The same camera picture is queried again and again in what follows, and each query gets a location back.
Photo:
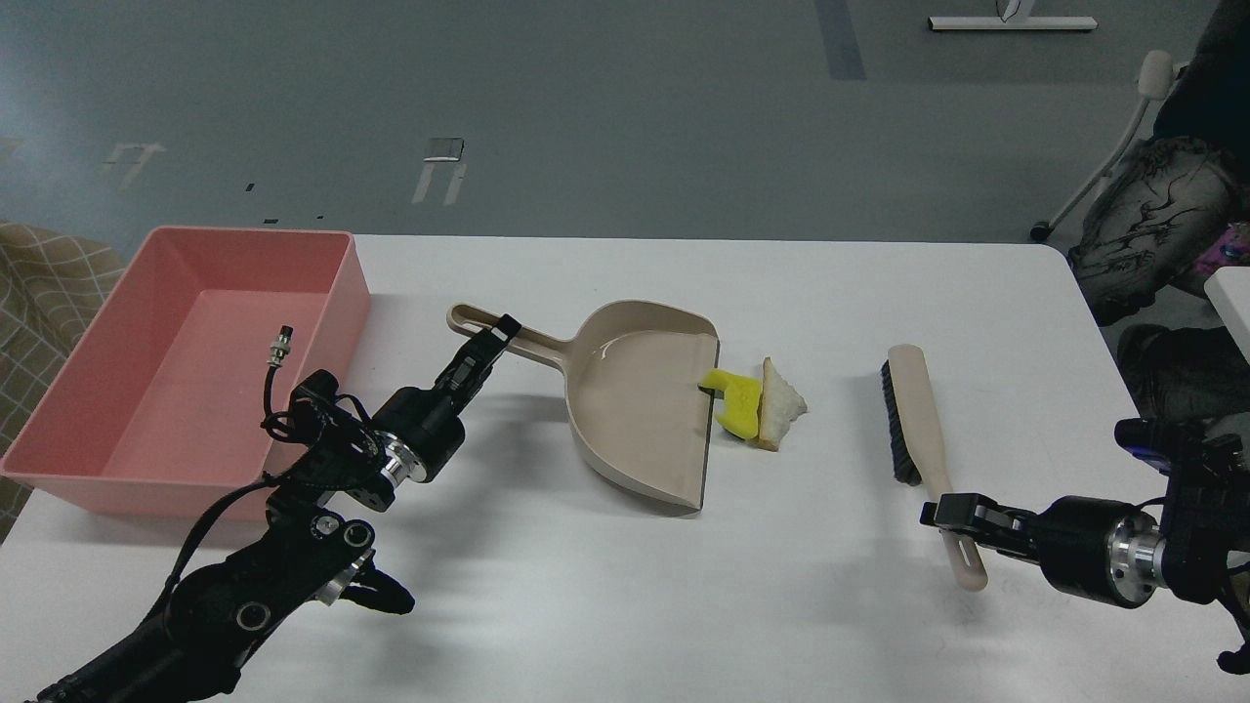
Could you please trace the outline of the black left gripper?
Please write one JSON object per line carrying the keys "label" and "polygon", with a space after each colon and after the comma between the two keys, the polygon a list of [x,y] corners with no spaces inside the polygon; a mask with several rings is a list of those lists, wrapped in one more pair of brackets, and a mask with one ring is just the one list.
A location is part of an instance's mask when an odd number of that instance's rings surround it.
{"label": "black left gripper", "polygon": [[465,440],[459,419],[462,404],[452,392],[478,392],[521,330],[511,315],[500,316],[460,346],[431,389],[402,387],[372,414],[371,427],[398,439],[415,457],[421,472],[411,475],[414,482],[432,482]]}

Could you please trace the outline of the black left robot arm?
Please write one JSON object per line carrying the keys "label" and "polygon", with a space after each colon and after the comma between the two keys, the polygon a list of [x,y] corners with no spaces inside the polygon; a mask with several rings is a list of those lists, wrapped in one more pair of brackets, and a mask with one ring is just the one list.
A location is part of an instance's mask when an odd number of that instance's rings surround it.
{"label": "black left robot arm", "polygon": [[[265,404],[262,428],[304,447],[285,472],[216,500],[195,522],[151,609],[130,635],[61,680],[40,702],[191,702],[231,693],[242,667],[300,605],[349,600],[406,614],[410,592],[376,565],[374,528],[330,512],[344,493],[372,512],[402,482],[428,483],[462,445],[461,413],[521,326],[500,316],[470,335],[431,388],[402,387],[378,412],[312,372],[286,409]],[[268,493],[262,537],[224,560],[188,570],[232,503]]]}

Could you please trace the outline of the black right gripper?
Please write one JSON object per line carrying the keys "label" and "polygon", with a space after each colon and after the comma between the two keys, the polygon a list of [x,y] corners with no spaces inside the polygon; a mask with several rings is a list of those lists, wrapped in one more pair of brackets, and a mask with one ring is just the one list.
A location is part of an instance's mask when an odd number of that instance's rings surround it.
{"label": "black right gripper", "polygon": [[1062,497],[1038,515],[980,493],[945,493],[924,504],[919,523],[1038,563],[1052,588],[1085,600],[1134,609],[1168,588],[1166,540],[1155,517],[1134,504]]}

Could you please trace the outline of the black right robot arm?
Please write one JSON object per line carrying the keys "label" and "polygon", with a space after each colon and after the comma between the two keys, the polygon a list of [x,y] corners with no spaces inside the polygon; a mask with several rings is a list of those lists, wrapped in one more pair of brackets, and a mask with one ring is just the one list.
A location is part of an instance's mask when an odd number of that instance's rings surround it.
{"label": "black right robot arm", "polygon": [[1178,600],[1218,603],[1248,633],[1248,458],[1241,437],[1208,437],[1195,423],[1120,420],[1121,449],[1165,477],[1161,497],[1131,504],[1062,497],[1028,512],[978,493],[924,504],[920,523],[972,539],[999,555],[1038,565],[1048,584],[1118,608],[1144,605],[1166,589]]}

